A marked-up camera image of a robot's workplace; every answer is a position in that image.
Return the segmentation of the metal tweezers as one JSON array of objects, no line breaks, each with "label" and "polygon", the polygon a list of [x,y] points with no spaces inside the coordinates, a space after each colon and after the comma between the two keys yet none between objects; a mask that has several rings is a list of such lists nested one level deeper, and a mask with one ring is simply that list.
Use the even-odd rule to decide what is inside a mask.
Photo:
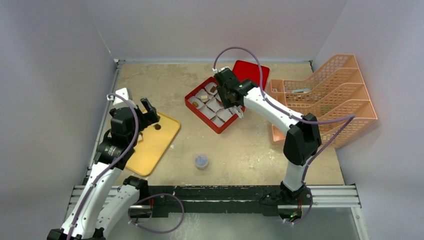
[{"label": "metal tweezers", "polygon": [[231,112],[236,114],[240,119],[244,117],[243,107],[242,106],[232,106],[229,108]]}]

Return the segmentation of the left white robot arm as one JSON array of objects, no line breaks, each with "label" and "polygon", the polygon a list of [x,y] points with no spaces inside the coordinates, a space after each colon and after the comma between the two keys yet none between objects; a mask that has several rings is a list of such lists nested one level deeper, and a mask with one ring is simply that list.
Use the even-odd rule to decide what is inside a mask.
[{"label": "left white robot arm", "polygon": [[140,99],[143,112],[127,96],[112,93],[108,97],[113,101],[110,128],[96,148],[91,173],[74,209],[60,228],[50,230],[49,240],[105,240],[125,209],[149,199],[147,181],[129,177],[123,191],[105,204],[113,183],[135,153],[140,133],[160,121],[147,98]]}]

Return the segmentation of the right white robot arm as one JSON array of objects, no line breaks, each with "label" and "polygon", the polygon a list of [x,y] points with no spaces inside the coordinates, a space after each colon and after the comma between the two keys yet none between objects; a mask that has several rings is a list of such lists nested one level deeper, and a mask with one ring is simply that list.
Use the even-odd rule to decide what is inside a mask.
[{"label": "right white robot arm", "polygon": [[307,162],[317,154],[322,144],[317,118],[311,113],[303,115],[289,109],[250,79],[239,81],[228,67],[214,69],[213,73],[216,89],[226,109],[249,109],[267,119],[285,136],[283,154],[288,164],[280,184],[280,196],[284,202],[294,203],[305,188]]}]

